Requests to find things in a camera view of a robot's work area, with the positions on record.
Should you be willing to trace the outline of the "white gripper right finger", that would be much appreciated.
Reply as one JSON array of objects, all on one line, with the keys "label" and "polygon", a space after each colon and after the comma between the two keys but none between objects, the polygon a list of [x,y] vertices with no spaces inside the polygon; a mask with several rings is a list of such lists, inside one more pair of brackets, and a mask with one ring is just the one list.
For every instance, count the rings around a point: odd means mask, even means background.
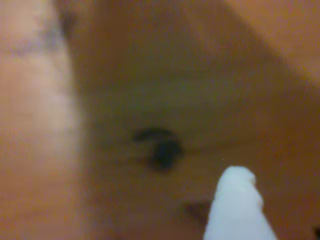
[{"label": "white gripper right finger", "polygon": [[255,175],[246,167],[229,166],[218,180],[203,239],[276,240],[263,205]]}]

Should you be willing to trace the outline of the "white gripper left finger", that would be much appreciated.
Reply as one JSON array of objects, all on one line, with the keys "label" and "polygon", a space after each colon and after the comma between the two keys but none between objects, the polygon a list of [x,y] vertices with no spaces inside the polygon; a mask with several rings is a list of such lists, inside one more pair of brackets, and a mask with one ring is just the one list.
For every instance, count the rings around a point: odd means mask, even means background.
[{"label": "white gripper left finger", "polygon": [[80,240],[69,51],[51,0],[0,3],[0,237]]}]

